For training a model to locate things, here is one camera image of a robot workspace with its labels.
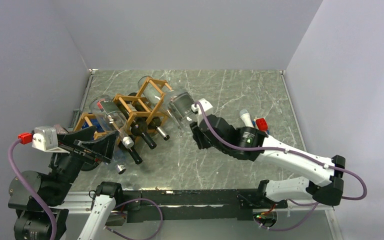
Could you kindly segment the blue square glass bottle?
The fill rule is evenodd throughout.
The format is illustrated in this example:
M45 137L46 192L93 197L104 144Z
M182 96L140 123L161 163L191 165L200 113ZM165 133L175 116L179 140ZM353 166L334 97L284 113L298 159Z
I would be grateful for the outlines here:
M97 134L105 134L106 133L102 129L102 127L100 126L99 122L96 119L92 119L92 118L86 116L84 118L84 123L81 125L81 129L87 128L90 125L96 126L96 128L97 128L96 133ZM114 149L113 149L113 155L112 155L112 159L111 159L110 163L102 162L102 161L98 161L98 160L96 160L94 164L85 163L82 166L81 171L89 172L89 171L96 169L99 165L104 165L110 170L115 170L118 175L125 173L127 170L127 168L125 166L126 157L121 152L121 150L118 146L119 143L120 143L120 138L118 137L116 140L116 144L114 146Z

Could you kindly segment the small clear bottle silver cap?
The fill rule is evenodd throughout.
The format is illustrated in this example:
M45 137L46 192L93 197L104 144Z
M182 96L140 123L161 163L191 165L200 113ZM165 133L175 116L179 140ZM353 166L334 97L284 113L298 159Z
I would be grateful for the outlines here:
M97 96L89 104L89 109L105 132L118 131L119 139L125 148L134 146L133 139L125 131L126 117L109 95Z

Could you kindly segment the dark green wine bottle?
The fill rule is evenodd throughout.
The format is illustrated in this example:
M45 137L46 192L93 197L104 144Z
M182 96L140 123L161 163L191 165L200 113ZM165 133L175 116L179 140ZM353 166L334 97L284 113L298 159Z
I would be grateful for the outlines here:
M130 117L130 113L127 111L127 109L121 103L116 103L116 105L122 112L122 114L125 116L125 118L128 120ZM132 110L132 112L137 112L133 105L131 105L130 103L127 103L127 105ZM157 147L157 144L148 133L148 124L145 118L143 118L142 116L135 117L130 123L129 127L132 135L143 138L143 140L151 150Z

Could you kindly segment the green wine bottle gold neck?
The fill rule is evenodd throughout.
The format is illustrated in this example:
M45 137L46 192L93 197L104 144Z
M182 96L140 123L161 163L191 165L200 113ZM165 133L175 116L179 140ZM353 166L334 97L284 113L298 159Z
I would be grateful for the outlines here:
M138 112L145 112L145 108L139 103L136 102L133 104L134 108ZM163 129L162 127L162 121L160 117L154 116L151 120L151 122L148 124L149 130L156 130L157 133L165 140L168 141L170 139L170 135Z

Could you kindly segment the clear glass bottle top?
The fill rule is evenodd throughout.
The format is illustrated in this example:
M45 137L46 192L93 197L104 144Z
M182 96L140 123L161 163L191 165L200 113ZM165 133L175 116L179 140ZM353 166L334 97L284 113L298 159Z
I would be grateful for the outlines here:
M159 110L167 114L173 120L173 122L176 123L177 127L180 129L181 123L179 122L178 115L176 114L176 110L174 110L174 106L172 105L172 102L179 95L181 95L182 92L180 90L170 90L166 86L163 87L162 92L165 93L165 96L163 98L163 101L160 105ZM144 97L148 99L148 101L152 106L156 106L161 100L161 93L158 92L158 90L155 87L153 87L151 83L147 84L142 94L144 95Z

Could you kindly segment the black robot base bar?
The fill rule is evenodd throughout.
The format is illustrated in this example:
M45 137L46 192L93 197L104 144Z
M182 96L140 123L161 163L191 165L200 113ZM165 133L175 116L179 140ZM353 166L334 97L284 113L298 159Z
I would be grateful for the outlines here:
M94 194L115 199L116 213L125 213L127 223L163 220L236 219L251 221L253 214L285 209L286 200L273 202L257 189L115 190L99 187Z

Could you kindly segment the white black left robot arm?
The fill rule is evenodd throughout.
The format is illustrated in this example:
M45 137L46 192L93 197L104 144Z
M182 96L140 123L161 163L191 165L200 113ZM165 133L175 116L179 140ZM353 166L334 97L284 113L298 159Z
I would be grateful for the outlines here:
M74 181L85 165L110 163L113 157L118 132L94 139L96 129L92 125L60 133L54 126L39 126L11 144L7 155L15 178L8 188L8 207L16 211L13 231L17 240L60 240L64 236L69 210L61 205ZM50 172L20 171L13 155L18 144L50 153Z

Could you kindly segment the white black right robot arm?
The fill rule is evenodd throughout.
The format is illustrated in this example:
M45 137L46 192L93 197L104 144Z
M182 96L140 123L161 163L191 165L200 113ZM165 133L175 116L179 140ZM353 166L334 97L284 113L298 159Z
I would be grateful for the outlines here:
M256 202L263 208L288 199L309 200L327 206L338 206L343 198L342 169L345 158L309 154L278 141L267 133L251 127L235 128L223 118L208 116L205 121L192 122L189 128L199 149L215 148L237 160L265 162L298 175L287 180L262 180Z

